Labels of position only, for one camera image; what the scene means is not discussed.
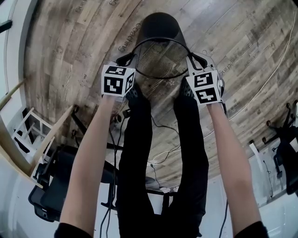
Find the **black pants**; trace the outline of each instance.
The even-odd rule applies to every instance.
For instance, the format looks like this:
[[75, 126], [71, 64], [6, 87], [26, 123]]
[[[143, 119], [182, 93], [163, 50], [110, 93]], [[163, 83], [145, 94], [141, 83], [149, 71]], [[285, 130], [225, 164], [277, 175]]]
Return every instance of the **black pants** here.
[[174, 102], [181, 142], [182, 178], [172, 204], [162, 216], [154, 214], [145, 188], [152, 140], [150, 103], [144, 99], [129, 107], [131, 117], [119, 163], [116, 202], [121, 238], [197, 237], [205, 214], [209, 163], [196, 101], [183, 96]]

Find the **floor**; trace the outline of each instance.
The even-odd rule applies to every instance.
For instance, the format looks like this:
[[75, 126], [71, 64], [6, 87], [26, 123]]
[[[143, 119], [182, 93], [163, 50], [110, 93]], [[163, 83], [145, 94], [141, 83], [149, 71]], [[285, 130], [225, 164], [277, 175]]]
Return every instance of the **floor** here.
[[[12, 234], [20, 238], [52, 238], [58, 227], [58, 222], [46, 222], [38, 218], [34, 213], [34, 207], [29, 204], [28, 196], [33, 189], [33, 185], [24, 179], [17, 182], [15, 199], [12, 200], [11, 206], [13, 212]], [[101, 184], [99, 198], [97, 202], [95, 234], [94, 237], [100, 236], [100, 225], [106, 208], [101, 202], [107, 202], [108, 184]], [[159, 195], [149, 194], [152, 207], [155, 214], [160, 214], [162, 210], [163, 198]], [[295, 194], [283, 195], [281, 198], [260, 208], [262, 221], [268, 230], [270, 238], [297, 238], [297, 219], [298, 219], [298, 198]], [[226, 196], [220, 176], [208, 181], [206, 214], [203, 216], [200, 224], [200, 232], [203, 237], [218, 237], [220, 228], [224, 220]], [[148, 229], [154, 229], [160, 224], [149, 224]], [[106, 237], [107, 219], [102, 228], [102, 237]], [[174, 227], [165, 227], [165, 229], [174, 229]], [[115, 211], [111, 212], [108, 237], [119, 238], [118, 218]], [[232, 225], [230, 219], [230, 210], [227, 213], [227, 219], [223, 227], [222, 237], [233, 237]]]
[[[281, 121], [286, 102], [298, 98], [298, 17], [284, 59], [272, 75], [289, 42], [296, 9], [292, 0], [43, 0], [27, 38], [27, 105], [54, 123], [67, 107], [77, 104], [79, 117], [88, 125], [100, 102], [102, 66], [133, 49], [147, 15], [166, 12], [179, 22], [190, 50], [212, 56], [217, 64], [225, 81], [223, 99], [230, 123], [250, 157], [249, 141], [253, 139], [258, 149], [263, 148], [262, 137], [273, 135], [266, 121]], [[177, 129], [173, 100], [180, 81], [181, 77], [156, 80], [137, 76], [156, 123]], [[126, 108], [126, 103], [117, 103], [115, 113]], [[209, 178], [213, 178], [220, 173], [213, 126], [206, 107], [199, 109]], [[116, 138], [119, 127], [115, 125], [113, 130]], [[77, 128], [68, 119], [58, 140], [73, 144], [73, 129]], [[149, 159], [178, 144], [174, 131], [153, 126]], [[113, 160], [112, 153], [107, 152], [108, 161]], [[179, 185], [180, 152], [171, 153], [155, 167], [161, 186]], [[151, 167], [147, 174], [155, 177]]]

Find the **black sleeve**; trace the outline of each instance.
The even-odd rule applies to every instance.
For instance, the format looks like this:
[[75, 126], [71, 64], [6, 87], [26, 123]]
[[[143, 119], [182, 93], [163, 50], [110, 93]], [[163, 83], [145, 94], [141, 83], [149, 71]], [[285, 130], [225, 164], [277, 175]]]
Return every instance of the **black sleeve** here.
[[267, 229], [261, 221], [251, 224], [235, 236], [235, 238], [248, 237], [269, 238]]
[[80, 228], [77, 228], [70, 224], [60, 223], [58, 229], [54, 234], [54, 238], [65, 237], [91, 238], [91, 236], [87, 232], [81, 230]]

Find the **forearm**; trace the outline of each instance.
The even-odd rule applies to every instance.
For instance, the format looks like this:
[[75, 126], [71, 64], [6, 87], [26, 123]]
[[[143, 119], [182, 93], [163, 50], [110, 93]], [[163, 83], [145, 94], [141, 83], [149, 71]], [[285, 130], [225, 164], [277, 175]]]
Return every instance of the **forearm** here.
[[94, 232], [99, 185], [102, 178], [108, 128], [114, 98], [104, 96], [81, 142], [70, 176], [60, 222]]
[[208, 106], [217, 143], [223, 185], [230, 205], [234, 234], [254, 222], [260, 214], [253, 194], [251, 167], [220, 104]]

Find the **wire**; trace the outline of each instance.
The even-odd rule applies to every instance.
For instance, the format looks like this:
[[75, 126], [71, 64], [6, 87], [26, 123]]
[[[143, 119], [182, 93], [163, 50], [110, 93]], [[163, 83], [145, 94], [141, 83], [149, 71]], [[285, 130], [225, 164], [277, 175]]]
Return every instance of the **wire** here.
[[[293, 21], [293, 26], [292, 26], [292, 29], [291, 29], [291, 32], [290, 32], [290, 37], [289, 37], [289, 41], [288, 41], [288, 44], [287, 44], [287, 46], [286, 46], [286, 48], [285, 48], [285, 51], [284, 51], [284, 54], [283, 54], [283, 56], [282, 56], [282, 58], [281, 58], [281, 60], [280, 60], [280, 62], [279, 62], [279, 64], [278, 64], [278, 66], [275, 68], [275, 70], [273, 71], [273, 73], [269, 76], [269, 78], [266, 80], [266, 82], [263, 84], [263, 86], [258, 90], [258, 92], [256, 93], [256, 95], [255, 96], [253, 96], [253, 98], [239, 111], [239, 112], [237, 112], [235, 115], [233, 115], [230, 119], [229, 119], [229, 121], [230, 120], [232, 120], [234, 117], [236, 117], [239, 113], [241, 113], [247, 106], [248, 106], [248, 104], [249, 103], [251, 103], [258, 95], [259, 95], [259, 93], [261, 92], [261, 90], [265, 87], [265, 85], [269, 82], [269, 80], [271, 79], [271, 77], [275, 74], [275, 72], [277, 71], [277, 69], [279, 68], [279, 66], [281, 65], [281, 63], [282, 63], [282, 61], [283, 61], [283, 59], [284, 59], [284, 56], [285, 56], [285, 54], [286, 54], [286, 52], [287, 52], [287, 50], [288, 50], [288, 48], [289, 48], [289, 45], [290, 45], [290, 42], [291, 42], [291, 37], [292, 37], [292, 32], [293, 32], [293, 29], [294, 29], [294, 26], [295, 26], [295, 21], [296, 21], [296, 14], [297, 14], [297, 9], [296, 9], [296, 11], [295, 11], [295, 15], [294, 15], [294, 21]], [[212, 131], [212, 132], [210, 132], [208, 135], [206, 135], [204, 138], [206, 138], [206, 137], [208, 137], [208, 136], [210, 136], [212, 133], [214, 133], [214, 131]]]
[[[120, 139], [121, 139], [121, 135], [122, 135], [122, 127], [123, 127], [123, 124], [124, 124], [124, 121], [125, 121], [125, 118], [124, 120], [122, 121], [121, 123], [121, 126], [120, 126], [120, 135], [119, 135], [119, 139], [118, 139], [118, 142], [117, 142], [117, 148], [119, 146], [119, 143], [120, 143]], [[111, 217], [111, 208], [112, 208], [112, 204], [113, 204], [113, 201], [116, 197], [116, 155], [117, 155], [117, 149], [116, 149], [116, 146], [115, 146], [115, 141], [114, 141], [114, 137], [113, 137], [113, 134], [111, 132], [111, 129], [108, 130], [109, 134], [110, 134], [110, 137], [112, 139], [112, 142], [113, 142], [113, 146], [114, 146], [114, 170], [113, 170], [113, 190], [112, 190], [112, 199], [110, 201], [110, 204], [109, 204], [109, 207], [108, 207], [108, 210], [102, 220], [102, 223], [101, 223], [101, 228], [100, 228], [100, 238], [102, 237], [102, 226], [103, 226], [103, 223], [108, 215], [108, 225], [107, 225], [107, 229], [106, 229], [106, 236], [108, 238], [108, 229], [109, 229], [109, 225], [110, 225], [110, 217]]]
[[221, 238], [222, 236], [222, 233], [223, 233], [223, 229], [224, 229], [224, 224], [225, 224], [225, 221], [227, 219], [227, 214], [228, 214], [228, 200], [227, 200], [227, 203], [225, 205], [225, 212], [224, 212], [224, 219], [223, 219], [223, 225], [222, 225], [222, 228], [220, 229], [220, 233], [219, 233], [219, 238]]
[[153, 123], [154, 123], [154, 125], [155, 125], [156, 127], [165, 127], [165, 128], [171, 129], [171, 130], [175, 131], [175, 132], [179, 135], [179, 132], [178, 132], [176, 129], [174, 129], [173, 127], [165, 126], [165, 125], [160, 125], [160, 126], [158, 126], [158, 125], [155, 123], [155, 121], [154, 121], [152, 115], [151, 115], [151, 118], [152, 118], [152, 121], [153, 121]]
[[155, 171], [155, 168], [154, 168], [153, 164], [151, 164], [150, 166], [154, 169], [155, 180], [156, 180], [156, 182], [158, 183], [159, 188], [161, 188], [160, 183], [159, 183], [158, 180], [157, 180], [157, 177], [156, 177], [156, 171]]
[[272, 188], [272, 183], [271, 183], [271, 180], [270, 180], [270, 174], [271, 174], [271, 171], [268, 170], [268, 167], [267, 167], [267, 164], [265, 163], [265, 160], [263, 160], [265, 166], [266, 166], [266, 170], [267, 170], [267, 173], [268, 173], [268, 178], [269, 178], [269, 182], [270, 182], [270, 186], [271, 186], [271, 193], [272, 195], [270, 196], [270, 198], [273, 198], [273, 188]]
[[181, 149], [180, 149], [180, 150], [177, 150], [177, 149], [175, 149], [175, 150], [171, 150], [171, 151], [164, 151], [164, 152], [161, 152], [161, 153], [159, 153], [158, 155], [156, 155], [152, 160], [155, 160], [157, 157], [161, 156], [162, 154], [164, 154], [164, 153], [166, 153], [166, 152], [179, 152], [179, 151], [181, 151]]
[[[224, 114], [225, 114], [226, 117], [228, 118], [228, 112], [227, 112], [227, 110], [226, 110], [226, 106], [225, 106], [224, 101], [221, 100], [220, 103], [223, 105], [223, 111], [224, 111]], [[223, 228], [224, 228], [224, 224], [225, 224], [225, 221], [226, 221], [226, 219], [227, 219], [228, 205], [229, 205], [229, 203], [228, 203], [228, 199], [227, 199], [227, 202], [226, 202], [226, 205], [225, 205], [225, 212], [224, 212], [223, 224], [222, 224], [222, 228], [220, 229], [219, 238], [221, 238], [221, 236], [222, 236]]]
[[[171, 130], [175, 131], [175, 132], [178, 134], [178, 136], [180, 136], [180, 135], [179, 135], [179, 132], [178, 132], [175, 128], [170, 127], [170, 126], [165, 126], [165, 125], [160, 125], [160, 126], [158, 126], [158, 125], [156, 124], [156, 122], [154, 121], [154, 118], [153, 118], [152, 115], [151, 115], [151, 118], [152, 118], [152, 121], [153, 121], [153, 123], [154, 123], [154, 125], [155, 125], [156, 127], [165, 127], [165, 128], [171, 129]], [[163, 163], [164, 161], [167, 160], [167, 158], [168, 158], [168, 156], [169, 156], [170, 153], [181, 151], [181, 150], [178, 150], [178, 151], [177, 151], [177, 149], [179, 149], [180, 146], [181, 146], [181, 144], [179, 144], [178, 146], [175, 146], [175, 147], [174, 147], [172, 150], [170, 150], [170, 151], [164, 151], [164, 152], [161, 152], [160, 154], [156, 155], [152, 160], [154, 160], [155, 158], [159, 157], [160, 155], [162, 155], [162, 154], [168, 152], [166, 158], [165, 158], [162, 162], [154, 163], [154, 164], [155, 164], [155, 165], [161, 164], [161, 163]]]
[[74, 140], [75, 140], [75, 143], [76, 143], [76, 145], [78, 146], [78, 148], [80, 147], [80, 144], [79, 144], [79, 141], [78, 141], [78, 139], [77, 139], [77, 137], [76, 136], [74, 136]]
[[278, 147], [274, 147], [272, 148], [272, 151], [275, 152], [277, 150]]

